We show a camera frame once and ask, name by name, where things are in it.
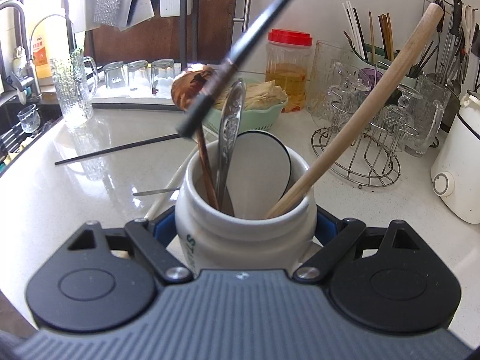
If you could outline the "black chopstick on counter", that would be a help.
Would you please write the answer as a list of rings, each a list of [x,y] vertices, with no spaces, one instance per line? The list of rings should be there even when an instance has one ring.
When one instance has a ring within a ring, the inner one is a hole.
[[[174,134],[168,134],[168,135],[165,135],[165,136],[158,136],[158,137],[146,139],[146,140],[143,140],[143,141],[135,141],[135,142],[128,143],[128,144],[114,146],[114,147],[111,147],[111,148],[108,148],[108,149],[98,150],[98,151],[88,153],[88,154],[82,154],[82,155],[74,157],[74,158],[63,159],[63,160],[55,162],[55,166],[73,164],[73,163],[76,163],[76,162],[80,162],[80,161],[87,160],[87,159],[90,159],[90,158],[101,157],[101,156],[112,154],[114,152],[118,152],[118,151],[122,151],[122,150],[129,150],[129,149],[134,149],[134,148],[137,148],[137,147],[148,146],[148,145],[155,144],[155,143],[161,143],[161,142],[164,142],[164,141],[175,140],[175,139],[178,139],[180,137],[181,136],[178,133],[174,133]]]

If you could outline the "upturned glass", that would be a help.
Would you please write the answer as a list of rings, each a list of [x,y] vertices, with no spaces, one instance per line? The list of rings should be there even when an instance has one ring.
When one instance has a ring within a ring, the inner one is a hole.
[[[161,97],[170,95],[171,87],[176,76],[173,59],[157,59],[151,63],[152,94]]]
[[[125,87],[124,62],[115,61],[103,67],[105,86],[108,89],[122,89]]]
[[[150,87],[148,62],[146,60],[142,59],[128,63],[127,71],[128,87],[131,91]]]

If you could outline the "upturned glass right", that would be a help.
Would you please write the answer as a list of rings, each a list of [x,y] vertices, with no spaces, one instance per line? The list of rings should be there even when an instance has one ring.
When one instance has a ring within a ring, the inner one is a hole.
[[[173,59],[157,59],[151,63],[152,94],[161,97],[170,95],[171,87],[176,76]]]

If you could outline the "green chopstick holder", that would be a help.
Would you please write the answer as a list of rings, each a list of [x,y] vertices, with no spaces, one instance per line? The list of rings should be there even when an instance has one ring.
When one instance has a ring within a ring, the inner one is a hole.
[[[362,58],[354,48],[350,48],[351,57],[349,57],[349,64],[358,69],[366,69],[373,77],[374,82],[378,82],[383,76],[384,72],[390,67],[391,61],[384,58],[382,51],[377,48],[375,51],[376,62],[370,63],[368,60]]]

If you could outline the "silver embossed metal spoon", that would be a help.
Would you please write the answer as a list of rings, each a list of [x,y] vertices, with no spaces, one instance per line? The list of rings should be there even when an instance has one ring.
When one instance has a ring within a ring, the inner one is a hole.
[[[234,147],[239,135],[246,91],[245,81],[243,79],[236,80],[230,88],[220,117],[216,172],[216,198],[219,209],[223,206],[226,181]]]

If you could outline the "white chopstick on counter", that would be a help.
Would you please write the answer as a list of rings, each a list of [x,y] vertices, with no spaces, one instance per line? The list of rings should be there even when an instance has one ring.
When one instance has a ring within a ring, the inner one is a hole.
[[[160,213],[160,209],[169,202],[170,197],[174,193],[174,189],[181,186],[186,167],[191,158],[197,153],[197,151],[197,148],[193,148],[193,150],[188,154],[188,156],[181,163],[179,168],[175,171],[171,180],[167,183],[166,189],[168,191],[165,193],[161,193],[160,196],[156,198],[151,208],[146,212],[144,219],[154,219],[154,217],[156,217]]]

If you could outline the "light wooden rolling stick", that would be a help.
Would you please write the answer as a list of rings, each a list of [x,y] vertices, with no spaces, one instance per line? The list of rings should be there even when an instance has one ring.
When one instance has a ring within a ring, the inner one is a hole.
[[[420,55],[442,17],[443,9],[438,4],[432,2],[428,5],[412,35],[391,63],[391,66],[385,71],[380,82],[375,85],[366,97],[366,100],[343,126],[325,151],[267,213],[266,217],[268,219],[287,213],[329,170],[330,166],[349,147],[349,144],[363,132],[365,126],[383,108],[386,100],[391,96],[410,66],[413,65],[413,62]]]

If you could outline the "white glass drying tray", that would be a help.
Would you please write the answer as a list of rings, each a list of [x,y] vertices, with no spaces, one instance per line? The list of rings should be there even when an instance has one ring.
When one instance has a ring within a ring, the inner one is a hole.
[[[181,64],[175,63],[176,76],[181,72]],[[128,78],[127,65],[124,66],[126,76]],[[102,79],[99,82],[96,95],[93,102],[97,103],[131,103],[131,104],[158,104],[158,105],[173,105],[173,100],[170,95],[161,97],[152,94],[151,88],[151,65],[148,64],[148,74],[150,78],[150,87],[145,89],[139,89],[131,91],[128,87],[128,79],[126,80],[126,86],[119,89],[108,89],[105,86],[105,80],[103,74],[100,74]]]

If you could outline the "brown wooden cutting board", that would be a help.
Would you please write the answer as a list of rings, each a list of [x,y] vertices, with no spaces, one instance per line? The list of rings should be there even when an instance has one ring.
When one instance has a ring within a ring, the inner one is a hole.
[[[199,0],[198,49],[193,55],[193,20],[187,19],[187,58],[190,63],[219,63],[230,50],[236,0]],[[85,39],[85,53],[96,63],[145,59],[180,60],[179,18],[155,16],[123,32],[101,26]]]

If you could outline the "black chopstick with brown band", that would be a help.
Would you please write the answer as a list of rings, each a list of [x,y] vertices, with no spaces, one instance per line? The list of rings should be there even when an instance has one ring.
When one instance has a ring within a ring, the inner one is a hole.
[[[214,75],[203,87],[203,91],[210,97],[207,101],[207,112],[202,117],[202,122],[208,115],[215,100],[221,94],[230,79],[235,75],[243,63],[247,60],[262,36],[268,32],[272,23],[278,18],[282,11],[287,7],[291,0],[273,0],[267,8],[258,16],[249,29],[235,42],[230,51],[225,55],[220,67],[214,72]],[[176,130],[180,134],[179,127],[187,120],[187,112]]]

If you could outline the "hanging utensil set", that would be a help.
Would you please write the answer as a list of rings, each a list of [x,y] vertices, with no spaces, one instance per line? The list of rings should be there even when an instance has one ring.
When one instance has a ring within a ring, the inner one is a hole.
[[[433,0],[443,10],[437,25],[437,55],[434,79],[456,96],[462,91],[473,54],[475,36],[479,31],[479,8],[463,0]]]

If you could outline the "white Starbucks ceramic mug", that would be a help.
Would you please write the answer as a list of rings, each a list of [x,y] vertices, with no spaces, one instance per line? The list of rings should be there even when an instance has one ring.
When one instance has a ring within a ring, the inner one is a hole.
[[[224,200],[231,214],[206,198],[199,155],[185,170],[175,208],[182,252],[194,274],[203,269],[285,269],[292,272],[313,245],[317,204],[308,192],[287,213],[268,211],[307,170],[307,162],[275,135],[250,130],[238,136]]]

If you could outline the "orange dish soap bottle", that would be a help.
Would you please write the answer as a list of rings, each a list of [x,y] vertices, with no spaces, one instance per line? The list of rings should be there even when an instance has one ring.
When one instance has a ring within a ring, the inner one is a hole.
[[[53,84],[50,59],[58,49],[55,30],[46,23],[40,24],[32,35],[32,57],[40,86]]]

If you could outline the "red-lid plastic jar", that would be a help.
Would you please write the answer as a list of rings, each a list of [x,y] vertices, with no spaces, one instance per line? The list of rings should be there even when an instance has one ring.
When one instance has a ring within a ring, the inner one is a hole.
[[[304,108],[312,43],[309,33],[279,28],[268,32],[265,80],[274,80],[286,92],[284,112]]]

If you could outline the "upturned glass left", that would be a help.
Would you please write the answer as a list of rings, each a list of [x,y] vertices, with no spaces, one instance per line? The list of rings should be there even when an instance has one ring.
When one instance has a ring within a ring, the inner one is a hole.
[[[124,62],[115,61],[103,67],[105,86],[108,89],[122,89],[125,87]]]

